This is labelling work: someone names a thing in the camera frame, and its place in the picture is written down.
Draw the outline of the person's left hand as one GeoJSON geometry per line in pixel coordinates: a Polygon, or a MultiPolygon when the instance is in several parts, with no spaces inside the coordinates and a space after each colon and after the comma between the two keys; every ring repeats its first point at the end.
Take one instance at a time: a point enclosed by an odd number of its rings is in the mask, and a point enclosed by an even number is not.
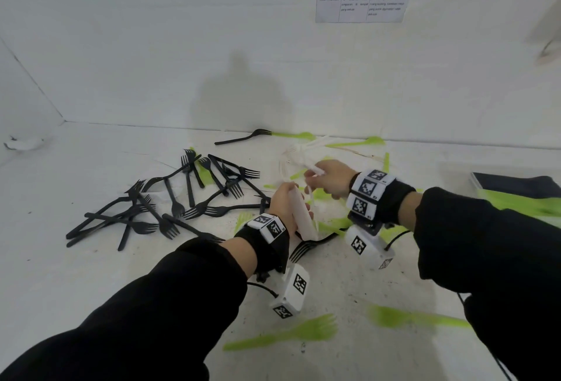
{"type": "Polygon", "coordinates": [[[291,237],[294,236],[297,231],[297,225],[292,216],[288,199],[288,192],[293,187],[298,188],[298,184],[294,182],[282,183],[273,194],[268,209],[268,214],[279,217],[291,237]]]}

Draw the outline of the person's right hand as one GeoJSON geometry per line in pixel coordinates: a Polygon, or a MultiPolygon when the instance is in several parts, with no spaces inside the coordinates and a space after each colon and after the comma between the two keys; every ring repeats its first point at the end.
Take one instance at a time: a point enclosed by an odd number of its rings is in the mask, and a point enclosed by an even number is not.
{"type": "MultiPolygon", "coordinates": [[[[335,159],[321,160],[315,165],[334,166],[334,200],[347,199],[352,181],[356,179],[359,172],[352,169],[345,163],[335,159]]],[[[313,191],[307,192],[306,187],[305,192],[308,194],[313,193],[313,191]]]]}

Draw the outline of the bundle of white plastic cutlery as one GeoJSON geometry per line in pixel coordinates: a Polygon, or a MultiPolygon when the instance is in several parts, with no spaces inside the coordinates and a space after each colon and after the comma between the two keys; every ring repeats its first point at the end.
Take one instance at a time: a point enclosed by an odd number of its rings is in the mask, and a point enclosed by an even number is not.
{"type": "Polygon", "coordinates": [[[310,216],[309,209],[305,200],[296,187],[288,192],[288,199],[291,207],[292,216],[297,225],[297,231],[303,241],[319,241],[318,230],[310,216]]]}

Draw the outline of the white plastic fork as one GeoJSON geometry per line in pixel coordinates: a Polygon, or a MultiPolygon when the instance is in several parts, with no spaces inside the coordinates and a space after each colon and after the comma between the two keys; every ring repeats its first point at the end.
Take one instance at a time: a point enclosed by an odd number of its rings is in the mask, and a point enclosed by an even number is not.
{"type": "Polygon", "coordinates": [[[278,161],[279,175],[282,180],[289,181],[289,165],[296,165],[305,170],[311,170],[314,175],[324,175],[325,171],[309,161],[308,151],[329,144],[331,136],[323,136],[304,144],[294,144],[281,153],[278,161]]]}

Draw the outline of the person's left forearm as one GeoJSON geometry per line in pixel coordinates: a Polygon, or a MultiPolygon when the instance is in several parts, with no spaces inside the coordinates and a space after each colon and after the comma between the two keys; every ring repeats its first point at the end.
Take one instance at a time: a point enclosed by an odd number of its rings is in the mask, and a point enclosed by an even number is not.
{"type": "Polygon", "coordinates": [[[28,349],[0,381],[209,381],[204,363],[238,315],[266,243],[192,239],[94,310],[28,349]]]}

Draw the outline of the person's right forearm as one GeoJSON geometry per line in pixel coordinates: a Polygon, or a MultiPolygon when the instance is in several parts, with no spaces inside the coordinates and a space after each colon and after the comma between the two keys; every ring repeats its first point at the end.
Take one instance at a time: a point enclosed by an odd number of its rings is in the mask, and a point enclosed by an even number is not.
{"type": "Polygon", "coordinates": [[[561,229],[438,187],[405,197],[422,279],[467,293],[479,340],[518,381],[561,381],[561,229]]]}

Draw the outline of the scatter of green plastic cutlery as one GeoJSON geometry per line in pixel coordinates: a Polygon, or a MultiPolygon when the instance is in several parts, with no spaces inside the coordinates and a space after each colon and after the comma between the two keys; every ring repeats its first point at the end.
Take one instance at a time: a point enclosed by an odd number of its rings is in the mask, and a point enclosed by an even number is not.
{"type": "MultiPolygon", "coordinates": [[[[389,160],[389,152],[386,152],[383,158],[383,171],[388,171],[389,172],[389,167],[390,167],[390,160],[389,160]]],[[[292,176],[290,176],[290,180],[297,180],[300,178],[304,177],[304,172],[306,170],[301,170],[298,173],[293,174],[292,176]]],[[[271,186],[271,185],[265,185],[265,188],[269,188],[269,189],[276,189],[276,186],[271,186]]],[[[315,192],[313,192],[312,194],[312,199],[311,201],[313,201],[314,199],[316,200],[329,200],[331,197],[330,194],[327,194],[326,192],[323,191],[323,189],[317,189],[315,192]]],[[[237,232],[243,227],[244,223],[246,223],[247,221],[249,221],[249,216],[250,213],[248,213],[247,211],[244,212],[242,215],[240,215],[238,217],[238,220],[236,222],[236,227],[234,229],[234,236],[237,234],[237,232]]],[[[336,234],[336,235],[340,235],[343,236],[344,235],[344,230],[348,229],[351,226],[351,221],[345,217],[343,218],[334,218],[334,219],[330,219],[327,220],[326,223],[319,221],[319,219],[315,219],[314,221],[316,228],[318,230],[318,237],[329,232],[329,234],[336,234]]],[[[386,243],[390,243],[391,241],[393,241],[396,238],[399,238],[400,235],[405,235],[408,232],[408,230],[406,228],[403,227],[398,227],[398,226],[393,226],[393,225],[389,225],[389,227],[384,227],[382,226],[381,230],[379,231],[378,235],[380,236],[380,238],[386,243]]]]}

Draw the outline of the black wristband with marker tags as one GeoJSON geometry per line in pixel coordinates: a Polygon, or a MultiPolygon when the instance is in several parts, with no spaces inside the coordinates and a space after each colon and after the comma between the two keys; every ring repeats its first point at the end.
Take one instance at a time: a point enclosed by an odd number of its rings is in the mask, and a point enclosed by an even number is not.
{"type": "Polygon", "coordinates": [[[236,234],[247,241],[255,251],[257,266],[254,274],[258,277],[270,271],[284,275],[287,268],[290,234],[283,221],[267,213],[249,220],[236,234]]]}
{"type": "Polygon", "coordinates": [[[380,170],[356,173],[349,182],[348,219],[371,236],[386,224],[398,223],[398,210],[416,189],[380,170]]]}

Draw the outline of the pile of black plastic forks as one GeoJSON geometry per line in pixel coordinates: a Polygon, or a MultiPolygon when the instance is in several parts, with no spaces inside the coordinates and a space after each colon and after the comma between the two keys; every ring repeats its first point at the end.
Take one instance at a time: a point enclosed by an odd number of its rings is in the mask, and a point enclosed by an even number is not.
{"type": "Polygon", "coordinates": [[[124,227],[118,251],[124,249],[131,233],[159,232],[173,239],[179,235],[177,227],[212,242],[222,242],[216,235],[200,232],[187,222],[201,216],[220,218],[235,210],[264,212],[269,208],[270,197],[253,184],[259,178],[257,170],[186,149],[179,168],[172,173],[138,180],[122,196],[86,213],[84,220],[66,234],[66,247],[113,225],[124,227]]]}

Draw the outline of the green plastic fork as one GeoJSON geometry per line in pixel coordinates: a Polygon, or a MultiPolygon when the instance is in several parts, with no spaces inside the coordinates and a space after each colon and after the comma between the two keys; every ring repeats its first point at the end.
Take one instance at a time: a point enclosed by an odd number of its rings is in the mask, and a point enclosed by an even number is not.
{"type": "Polygon", "coordinates": [[[289,341],[323,342],[332,339],[338,332],[336,317],[325,314],[308,319],[288,330],[267,335],[225,343],[223,351],[242,351],[268,347],[272,344],[289,341]]]}

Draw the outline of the black tray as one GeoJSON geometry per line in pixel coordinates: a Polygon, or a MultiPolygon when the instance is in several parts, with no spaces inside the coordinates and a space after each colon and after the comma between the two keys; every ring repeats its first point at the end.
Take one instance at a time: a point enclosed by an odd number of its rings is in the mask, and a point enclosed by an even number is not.
{"type": "Polygon", "coordinates": [[[561,186],[549,176],[516,178],[472,172],[471,178],[476,187],[487,191],[508,193],[530,199],[561,199],[561,186]]]}

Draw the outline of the heap of green utensils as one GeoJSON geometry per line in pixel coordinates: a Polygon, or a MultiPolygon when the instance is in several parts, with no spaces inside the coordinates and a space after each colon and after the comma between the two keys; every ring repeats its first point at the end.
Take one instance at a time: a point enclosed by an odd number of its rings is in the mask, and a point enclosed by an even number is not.
{"type": "Polygon", "coordinates": [[[477,189],[476,194],[499,210],[509,209],[535,218],[561,218],[561,198],[558,197],[534,199],[486,189],[477,189]]]}

